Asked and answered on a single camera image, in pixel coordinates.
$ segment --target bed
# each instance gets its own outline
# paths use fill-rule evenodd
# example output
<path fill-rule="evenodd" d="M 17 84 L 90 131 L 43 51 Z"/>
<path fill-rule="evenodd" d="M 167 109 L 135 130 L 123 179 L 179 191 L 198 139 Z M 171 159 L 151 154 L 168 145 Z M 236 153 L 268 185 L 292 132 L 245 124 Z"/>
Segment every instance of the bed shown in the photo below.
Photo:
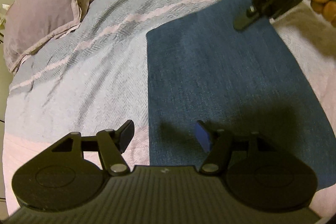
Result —
<path fill-rule="evenodd" d="M 18 203 L 14 172 L 71 131 L 89 136 L 135 123 L 123 154 L 130 167 L 149 164 L 146 33 L 219 0 L 90 0 L 75 32 L 49 40 L 20 65 L 7 100 L 3 172 L 8 213 Z M 273 22 L 295 56 L 336 132 L 336 30 L 304 1 Z M 96 153 L 85 158 L 99 164 Z M 316 193 L 311 208 L 336 212 L 336 185 Z"/>

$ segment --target pink stripe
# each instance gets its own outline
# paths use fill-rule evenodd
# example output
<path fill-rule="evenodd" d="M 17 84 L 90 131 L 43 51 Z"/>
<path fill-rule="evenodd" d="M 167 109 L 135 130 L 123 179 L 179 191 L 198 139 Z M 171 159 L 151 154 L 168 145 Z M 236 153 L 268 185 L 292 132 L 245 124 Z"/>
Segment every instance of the pink stripe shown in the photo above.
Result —
<path fill-rule="evenodd" d="M 95 41 L 97 41 L 100 37 L 102 37 L 104 35 L 116 33 L 119 30 L 119 28 L 127 22 L 133 22 L 133 21 L 144 22 L 148 19 L 152 19 L 154 17 L 163 15 L 163 14 L 167 13 L 168 11 L 170 11 L 171 9 L 173 9 L 174 7 L 176 7 L 178 5 L 189 4 L 189 3 L 199 3 L 199 2 L 204 2 L 204 1 L 212 1 L 212 0 L 181 0 L 180 2 L 178 2 L 176 4 L 171 4 L 171 5 L 168 5 L 168 6 L 164 6 L 162 8 L 157 8 L 154 11 L 149 12 L 148 14 L 130 14 L 121 23 L 113 25 L 113 26 L 106 27 L 94 39 L 89 40 L 89 41 L 79 42 L 78 45 L 73 50 L 73 53 L 75 53 L 78 50 L 84 50 L 86 48 L 91 47 L 92 44 Z M 53 70 L 57 67 L 60 67 L 61 65 L 65 64 L 65 63 L 67 63 L 69 58 L 70 58 L 70 56 L 64 58 L 63 60 L 61 60 L 59 62 L 56 62 L 56 63 L 53 63 L 51 65 L 46 66 L 43 70 L 41 70 L 40 72 L 33 75 L 30 79 L 28 79 L 26 81 L 23 81 L 20 84 L 12 86 L 9 91 L 13 91 L 13 90 L 15 90 L 19 87 L 24 87 L 24 86 L 30 85 L 34 80 L 40 78 L 44 72 Z"/>

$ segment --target blue denim cloth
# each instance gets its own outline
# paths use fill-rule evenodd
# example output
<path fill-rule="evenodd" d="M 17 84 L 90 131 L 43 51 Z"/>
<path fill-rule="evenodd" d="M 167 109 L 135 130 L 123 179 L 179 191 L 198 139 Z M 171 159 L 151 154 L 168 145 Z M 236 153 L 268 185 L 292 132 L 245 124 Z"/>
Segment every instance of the blue denim cloth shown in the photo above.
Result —
<path fill-rule="evenodd" d="M 151 165 L 195 165 L 197 120 L 259 131 L 309 165 L 318 189 L 336 183 L 336 139 L 295 58 L 266 18 L 233 20 L 251 0 L 222 0 L 147 34 Z"/>

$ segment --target pink pillowcase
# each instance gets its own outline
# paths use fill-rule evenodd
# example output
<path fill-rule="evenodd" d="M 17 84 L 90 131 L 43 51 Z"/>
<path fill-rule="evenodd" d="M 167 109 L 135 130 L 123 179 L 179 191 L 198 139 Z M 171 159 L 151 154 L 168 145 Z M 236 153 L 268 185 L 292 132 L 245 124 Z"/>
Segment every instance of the pink pillowcase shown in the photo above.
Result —
<path fill-rule="evenodd" d="M 86 14 L 88 2 L 81 6 Z M 51 38 L 78 28 L 81 14 L 77 0 L 16 0 L 6 14 L 4 58 L 9 71 Z"/>

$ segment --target wall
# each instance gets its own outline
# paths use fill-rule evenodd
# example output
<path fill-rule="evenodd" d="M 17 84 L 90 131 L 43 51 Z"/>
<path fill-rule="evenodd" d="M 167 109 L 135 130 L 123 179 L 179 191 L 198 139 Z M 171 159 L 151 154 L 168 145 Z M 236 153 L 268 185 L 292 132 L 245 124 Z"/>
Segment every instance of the wall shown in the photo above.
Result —
<path fill-rule="evenodd" d="M 12 82 L 13 76 L 8 72 L 3 59 L 3 44 L 0 44 L 0 119 L 4 120 L 7 97 L 9 93 L 9 84 Z M 2 159 L 2 146 L 3 146 L 3 136 L 4 136 L 4 124 L 0 122 L 0 159 Z M 2 175 L 2 164 L 0 164 L 0 198 L 5 197 L 5 184 L 3 182 Z"/>

